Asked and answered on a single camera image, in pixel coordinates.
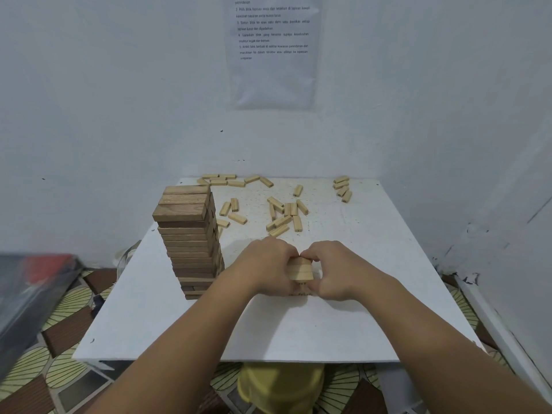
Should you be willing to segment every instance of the person's right arm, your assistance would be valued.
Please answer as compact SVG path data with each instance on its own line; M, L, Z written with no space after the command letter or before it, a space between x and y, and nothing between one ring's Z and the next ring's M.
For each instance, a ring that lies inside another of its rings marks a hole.
M392 276L336 241L301 253L322 263L323 299L359 301L375 318L432 414L551 413L520 378L432 312Z

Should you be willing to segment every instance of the person's right hand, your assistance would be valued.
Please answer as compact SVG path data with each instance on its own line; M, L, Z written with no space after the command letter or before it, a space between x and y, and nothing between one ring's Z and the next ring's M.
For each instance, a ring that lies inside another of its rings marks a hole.
M315 242L301 257L322 263L322 278L307 282L308 288L322 299L358 300L370 277L386 276L339 241Z

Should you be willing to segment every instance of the white baseboard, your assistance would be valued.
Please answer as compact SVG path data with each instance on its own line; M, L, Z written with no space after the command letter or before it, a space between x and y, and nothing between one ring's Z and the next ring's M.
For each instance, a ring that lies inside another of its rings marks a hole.
M474 309L481 322L487 328L494 342L500 348L510 367L524 382L537 390L549 404L552 404L552 388L533 364L525 350L520 346L513 334L508 330L503 320L493 307L483 297L478 285L463 282L456 276L460 289Z

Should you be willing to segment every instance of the person's left hand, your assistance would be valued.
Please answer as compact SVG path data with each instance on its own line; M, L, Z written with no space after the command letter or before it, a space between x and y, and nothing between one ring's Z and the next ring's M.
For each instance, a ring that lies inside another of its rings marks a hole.
M291 257L299 257L299 253L282 239L256 239L226 271L248 285L253 295L288 296L299 289L297 282L290 280L285 273Z

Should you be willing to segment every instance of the white table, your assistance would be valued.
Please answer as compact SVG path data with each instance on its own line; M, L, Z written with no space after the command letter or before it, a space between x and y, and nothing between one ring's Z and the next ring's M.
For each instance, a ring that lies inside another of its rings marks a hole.
M339 240L408 290L458 331L481 345L445 285L377 180L351 181L354 194L345 204L329 179L271 179L245 188L212 187L220 210L239 199L246 225L231 222L221 237L228 267L244 247L267 235L268 196L293 201L293 189L304 186L300 199L310 213L301 216L303 232L293 228L280 238L299 251L312 242ZM182 184L195 184L184 178ZM84 362L134 360L194 301L187 301L171 270L161 236L153 224L109 298L82 339L74 356ZM320 274L319 263L314 264ZM318 297L257 296L249 303L224 351L223 361L396 362L397 355L367 311L354 301Z

